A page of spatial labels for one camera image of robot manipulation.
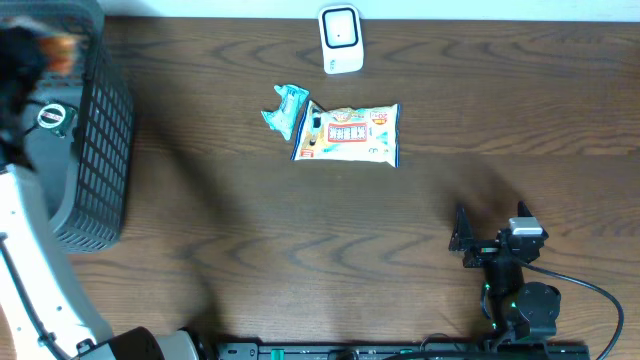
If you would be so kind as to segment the orange small snack box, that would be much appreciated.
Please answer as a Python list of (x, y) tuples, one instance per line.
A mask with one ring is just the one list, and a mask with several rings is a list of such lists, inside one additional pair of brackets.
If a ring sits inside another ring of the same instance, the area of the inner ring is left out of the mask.
[(47, 70), (60, 75), (69, 75), (77, 60), (77, 38), (57, 33), (38, 38), (38, 44), (46, 56)]

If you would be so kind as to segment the dark green round-label packet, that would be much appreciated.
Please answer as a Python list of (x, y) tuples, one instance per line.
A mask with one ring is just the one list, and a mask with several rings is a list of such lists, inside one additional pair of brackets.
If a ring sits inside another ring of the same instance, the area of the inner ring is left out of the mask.
[(36, 123), (56, 137), (64, 138), (76, 117), (75, 108), (60, 103), (50, 103), (40, 109)]

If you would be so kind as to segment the yellow wet wipes pack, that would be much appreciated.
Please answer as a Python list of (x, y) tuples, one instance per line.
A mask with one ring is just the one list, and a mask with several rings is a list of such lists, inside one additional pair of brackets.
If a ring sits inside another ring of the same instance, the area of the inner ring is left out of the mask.
[(387, 163), (397, 168), (400, 114), (400, 104), (324, 110), (309, 100), (291, 159)]

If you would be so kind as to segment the teal snack packet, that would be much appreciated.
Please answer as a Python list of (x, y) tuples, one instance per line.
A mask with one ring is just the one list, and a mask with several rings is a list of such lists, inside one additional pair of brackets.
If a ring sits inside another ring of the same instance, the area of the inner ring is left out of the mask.
[(290, 141), (298, 114), (310, 92), (293, 84), (275, 85), (274, 91), (281, 97), (278, 109), (262, 111), (261, 115), (271, 130), (280, 132), (285, 141)]

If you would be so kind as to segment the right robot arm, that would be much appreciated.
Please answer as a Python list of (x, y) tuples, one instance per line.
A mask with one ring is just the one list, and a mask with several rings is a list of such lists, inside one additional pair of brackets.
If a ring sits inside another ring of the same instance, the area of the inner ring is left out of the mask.
[(506, 345), (542, 344), (557, 333), (561, 294), (553, 286), (524, 280), (523, 268), (540, 256), (548, 233), (524, 202), (517, 215), (493, 239), (475, 237), (463, 207), (456, 209), (449, 250), (463, 254), (465, 268), (480, 268), (485, 284), (481, 309), (493, 333), (481, 348), (496, 352)]

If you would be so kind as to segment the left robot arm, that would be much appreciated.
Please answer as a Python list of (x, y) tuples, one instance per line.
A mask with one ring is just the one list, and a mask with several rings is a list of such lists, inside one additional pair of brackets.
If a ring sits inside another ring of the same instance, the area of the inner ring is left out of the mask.
[(114, 335), (77, 280), (49, 227), (41, 184), (24, 150), (21, 117), (47, 70), (70, 72), (73, 36), (29, 18), (1, 28), (1, 308), (20, 359), (208, 359), (182, 328)]

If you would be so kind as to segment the white barcode scanner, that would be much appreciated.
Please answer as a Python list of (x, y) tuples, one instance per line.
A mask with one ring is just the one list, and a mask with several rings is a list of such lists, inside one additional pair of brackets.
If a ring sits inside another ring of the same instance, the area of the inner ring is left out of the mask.
[(350, 4), (327, 6), (318, 14), (326, 74), (360, 71), (364, 65), (364, 42), (359, 11)]

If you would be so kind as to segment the dark grey plastic basket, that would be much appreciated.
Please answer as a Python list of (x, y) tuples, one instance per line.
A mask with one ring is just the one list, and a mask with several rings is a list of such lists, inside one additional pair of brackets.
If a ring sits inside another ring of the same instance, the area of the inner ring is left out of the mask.
[[(124, 223), (135, 118), (131, 94), (104, 41), (104, 12), (96, 1), (2, 2), (3, 24), (20, 17), (77, 38), (72, 72), (44, 73), (29, 98), (24, 146), (61, 247), (67, 253), (100, 252), (119, 241)], [(77, 111), (64, 138), (36, 123), (50, 103)]]

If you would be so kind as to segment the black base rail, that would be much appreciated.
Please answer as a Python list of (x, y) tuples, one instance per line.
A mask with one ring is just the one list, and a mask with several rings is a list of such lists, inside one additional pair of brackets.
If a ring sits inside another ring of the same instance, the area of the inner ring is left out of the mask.
[(471, 344), (445, 340), (425, 344), (258, 344), (219, 343), (219, 360), (390, 360), (390, 359), (559, 359), (589, 360), (583, 345), (502, 345), (480, 350)]

